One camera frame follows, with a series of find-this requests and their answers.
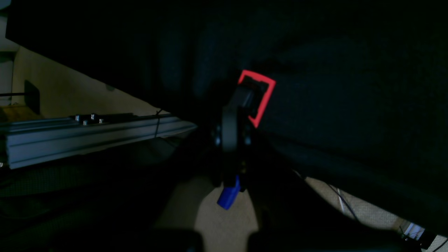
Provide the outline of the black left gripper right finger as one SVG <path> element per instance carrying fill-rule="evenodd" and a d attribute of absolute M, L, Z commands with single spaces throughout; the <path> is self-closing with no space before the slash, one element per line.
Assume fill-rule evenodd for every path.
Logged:
<path fill-rule="evenodd" d="M 248 252 L 406 251 L 397 233 L 368 227 L 325 201 L 242 111 L 238 129 L 244 157 L 240 183 L 251 196 L 259 225 L 248 238 Z"/>

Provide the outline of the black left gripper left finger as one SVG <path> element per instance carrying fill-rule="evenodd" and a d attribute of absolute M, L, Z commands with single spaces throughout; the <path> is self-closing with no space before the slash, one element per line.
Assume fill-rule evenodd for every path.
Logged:
<path fill-rule="evenodd" d="M 54 252 L 202 252 L 194 231 L 208 178 L 207 135 L 172 115 L 139 119 L 151 139 L 76 158 L 99 179 L 82 188 L 80 223 L 58 233 Z"/>

